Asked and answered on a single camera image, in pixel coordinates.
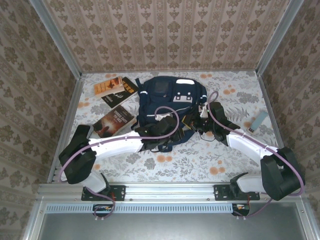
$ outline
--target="black mounting bracket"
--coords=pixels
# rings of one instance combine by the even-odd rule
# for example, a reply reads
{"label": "black mounting bracket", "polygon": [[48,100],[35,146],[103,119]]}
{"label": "black mounting bracket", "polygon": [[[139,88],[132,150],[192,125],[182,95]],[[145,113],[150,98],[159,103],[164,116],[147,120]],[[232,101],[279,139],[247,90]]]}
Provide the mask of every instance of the black mounting bracket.
{"label": "black mounting bracket", "polygon": [[[110,185],[110,188],[106,188],[99,192],[101,195],[108,196],[115,201],[124,201],[126,197],[126,186],[125,185]],[[82,190],[81,195],[82,201],[107,201],[105,198],[93,195],[85,187]]]}
{"label": "black mounting bracket", "polygon": [[235,196],[230,184],[217,184],[213,186],[216,201],[257,201],[260,200],[259,193],[239,191]]}

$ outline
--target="orange book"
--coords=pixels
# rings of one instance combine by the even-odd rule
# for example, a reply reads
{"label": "orange book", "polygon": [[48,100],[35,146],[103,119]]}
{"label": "orange book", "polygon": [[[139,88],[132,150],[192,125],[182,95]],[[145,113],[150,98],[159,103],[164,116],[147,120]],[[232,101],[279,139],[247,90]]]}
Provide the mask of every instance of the orange book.
{"label": "orange book", "polygon": [[122,78],[120,76],[111,80],[97,83],[93,87],[94,95],[99,98],[109,94],[116,94],[125,90]]}

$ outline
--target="cable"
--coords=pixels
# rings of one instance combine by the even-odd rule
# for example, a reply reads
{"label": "cable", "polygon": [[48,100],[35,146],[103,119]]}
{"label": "cable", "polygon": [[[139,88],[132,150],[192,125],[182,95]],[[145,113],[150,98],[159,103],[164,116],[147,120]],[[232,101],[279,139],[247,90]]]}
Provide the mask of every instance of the cable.
{"label": "cable", "polygon": [[179,128],[179,116],[177,114],[177,112],[175,110],[173,110],[171,107],[168,107],[168,106],[160,106],[158,107],[155,111],[154,111],[154,115],[157,114],[157,112],[160,110],[160,109],[169,109],[171,110],[175,117],[176,117],[176,126],[175,128],[168,134],[166,135],[163,135],[163,136],[121,136],[121,137],[117,137],[117,138],[112,138],[112,139],[106,139],[104,141],[100,141],[100,142],[96,142],[96,143],[93,143],[93,144],[90,144],[90,145],[87,145],[87,146],[84,146],[83,148],[79,149],[77,152],[75,152],[66,162],[65,164],[62,166],[60,172],[59,172],[59,175],[58,175],[58,180],[60,182],[65,182],[65,181],[62,181],[61,180],[61,176],[62,176],[62,173],[65,171],[65,169],[67,168],[67,166],[70,164],[70,162],[76,157],[78,156],[79,154],[81,154],[83,151],[89,149],[89,148],[92,148],[92,147],[96,147],[98,145],[103,145],[103,144],[107,144],[107,143],[111,143],[111,142],[115,142],[115,141],[120,141],[120,140],[128,140],[128,139],[144,139],[144,140],[151,140],[151,139],[165,139],[169,136],[171,136],[172,134],[174,134],[177,129]]}
{"label": "cable", "polygon": [[[93,144],[90,144],[90,145],[87,145],[87,146],[84,146],[83,148],[79,149],[77,152],[75,152],[66,162],[65,164],[62,166],[60,172],[59,172],[59,175],[58,175],[58,181],[59,182],[66,182],[66,181],[62,181],[61,177],[62,177],[62,174],[63,172],[65,171],[65,169],[67,168],[67,166],[71,163],[71,161],[73,161],[75,159],[76,156],[78,156],[79,154],[81,154],[83,151],[89,149],[89,148],[92,148],[92,147],[95,147],[95,146],[98,146],[98,145],[103,145],[103,144],[107,144],[107,143],[111,143],[111,142],[115,142],[115,141],[120,141],[120,140],[127,140],[127,139],[145,139],[145,140],[151,140],[151,139],[165,139],[169,136],[171,136],[172,134],[174,134],[177,129],[179,128],[179,116],[177,114],[177,112],[172,109],[171,107],[168,107],[168,106],[160,106],[158,107],[155,111],[154,111],[154,115],[157,114],[157,112],[160,110],[160,109],[168,109],[168,110],[171,110],[172,113],[174,113],[175,117],[176,117],[176,126],[175,128],[168,134],[166,135],[163,135],[163,136],[122,136],[122,137],[118,137],[118,138],[112,138],[112,139],[106,139],[104,141],[101,141],[101,142],[97,142],[97,143],[93,143]],[[101,197],[101,198],[105,198],[109,201],[112,201],[113,203],[113,207],[111,209],[111,211],[104,217],[104,218],[108,218],[111,216],[111,214],[114,212],[115,210],[115,206],[116,206],[116,202],[111,199],[110,197],[108,196],[105,196],[105,195],[102,195],[102,194],[99,194],[99,193],[96,193],[94,191],[92,191],[90,188],[86,187],[86,189],[93,195],[97,196],[97,197]],[[94,210],[94,215],[97,217],[96,215],[96,212],[97,212],[97,209],[98,207]]]}
{"label": "cable", "polygon": [[[209,99],[208,99],[208,105],[210,104],[210,100],[211,100],[211,97],[213,96],[213,94],[216,94],[216,97],[215,97],[214,100],[216,100],[216,99],[218,98],[218,96],[219,96],[218,91],[214,91],[213,93],[211,93],[211,95],[209,96]],[[214,117],[214,115],[212,114],[210,107],[208,107],[208,111],[209,111],[209,114],[210,114],[211,118],[212,118],[220,127],[224,128],[224,129],[226,129],[226,130],[228,130],[228,131],[230,131],[230,132],[232,132],[232,133],[235,133],[235,134],[237,134],[237,135],[239,135],[239,136],[241,136],[241,137],[244,137],[244,138],[248,139],[249,141],[253,142],[254,144],[257,144],[258,146],[260,146],[260,147],[264,148],[265,150],[269,151],[270,153],[274,154],[275,156],[277,156],[281,161],[283,161],[283,162],[293,171],[293,173],[296,175],[296,177],[297,177],[298,180],[299,180],[299,183],[300,183],[300,191],[297,192],[297,193],[289,194],[289,196],[300,196],[300,195],[304,192],[304,190],[305,190],[304,181],[302,180],[302,178],[301,178],[300,174],[298,173],[298,171],[297,171],[285,158],[283,158],[282,156],[280,156],[276,151],[272,150],[272,149],[269,148],[267,145],[260,143],[259,141],[255,140],[254,138],[252,138],[252,137],[250,137],[250,136],[248,136],[248,135],[242,134],[242,133],[240,133],[240,132],[237,132],[237,131],[235,131],[235,130],[233,130],[233,129],[231,129],[231,128],[223,125],[223,124],[221,124],[221,123]]]}
{"label": "cable", "polygon": [[254,217],[255,215],[261,213],[261,212],[263,211],[263,209],[265,209],[265,208],[271,203],[272,200],[273,200],[273,199],[270,198],[269,201],[268,201],[262,208],[260,208],[258,211],[254,212],[254,213],[252,213],[252,214],[250,214],[250,215],[247,215],[247,216],[243,216],[240,212],[235,211],[235,210],[233,210],[233,212],[236,213],[236,214],[238,214],[239,217],[242,217],[242,218],[244,218],[244,219],[246,219],[246,218],[251,218],[251,217]]}
{"label": "cable", "polygon": [[214,140],[216,140],[216,138],[214,138],[214,139],[212,139],[212,140],[204,139],[204,138],[202,138],[202,136],[201,136],[201,133],[200,133],[200,132],[199,132],[199,136],[200,136],[200,138],[201,138],[203,141],[206,141],[206,142],[213,142]]}
{"label": "cable", "polygon": [[249,194],[248,194],[248,201],[246,202],[246,204],[248,204],[249,208],[250,208],[250,196],[249,196]]}
{"label": "cable", "polygon": [[164,148],[162,148],[161,150],[158,150],[158,151],[152,151],[152,150],[150,150],[150,152],[152,152],[152,153],[162,153],[164,150],[166,150],[167,148],[168,148],[169,146],[168,146],[168,144],[164,147]]}
{"label": "cable", "polygon": [[[88,187],[85,187],[91,194],[93,194],[93,195],[95,195],[95,196],[97,196],[97,197],[101,197],[101,198],[104,198],[104,199],[107,199],[107,200],[109,200],[109,201],[111,201],[112,202],[112,208],[111,208],[111,211],[106,215],[106,216],[104,216],[103,218],[104,219],[106,219],[106,218],[108,218],[108,217],[110,217],[113,213],[114,213],[114,211],[115,211],[115,208],[116,208],[116,202],[115,202],[115,200],[113,200],[111,197],[108,197],[108,196],[106,196],[106,195],[102,195],[102,194],[99,194],[99,193],[96,193],[96,192],[94,192],[94,191],[92,191],[90,188],[88,188]],[[97,210],[98,209],[101,209],[101,208],[103,208],[104,206],[98,206],[98,207],[96,207],[95,209],[94,209],[94,212],[93,212],[93,215],[95,216],[95,219],[97,219]]]}

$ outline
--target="navy blue backpack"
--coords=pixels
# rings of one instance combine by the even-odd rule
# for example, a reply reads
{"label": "navy blue backpack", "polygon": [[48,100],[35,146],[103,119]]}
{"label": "navy blue backpack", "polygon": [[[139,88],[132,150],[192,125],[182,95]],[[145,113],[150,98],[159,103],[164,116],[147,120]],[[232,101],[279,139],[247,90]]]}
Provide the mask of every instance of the navy blue backpack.
{"label": "navy blue backpack", "polygon": [[[174,109],[181,122],[185,115],[198,111],[198,106],[207,101],[207,90],[196,80],[175,76],[156,76],[150,80],[140,83],[137,78],[136,83],[139,87],[138,94],[139,114],[136,117],[140,127],[147,124],[154,124],[158,121],[155,118],[155,110],[161,106],[167,106]],[[160,109],[157,114],[169,113],[168,109]],[[165,146],[158,146],[159,151],[163,153],[171,152],[174,145],[182,144],[188,141],[195,132],[193,130],[184,131],[184,137],[179,142],[170,143]]]}

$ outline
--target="wall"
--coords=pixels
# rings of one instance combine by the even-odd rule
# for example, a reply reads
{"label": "wall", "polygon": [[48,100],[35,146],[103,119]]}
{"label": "wall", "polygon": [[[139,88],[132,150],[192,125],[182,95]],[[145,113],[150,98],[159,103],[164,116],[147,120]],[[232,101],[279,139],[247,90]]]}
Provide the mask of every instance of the wall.
{"label": "wall", "polygon": [[23,233],[75,79],[27,0],[0,1],[0,239]]}
{"label": "wall", "polygon": [[288,0],[45,0],[83,72],[255,69]]}
{"label": "wall", "polygon": [[293,149],[305,172],[307,193],[319,221],[319,1],[304,1],[262,77],[284,144]]}

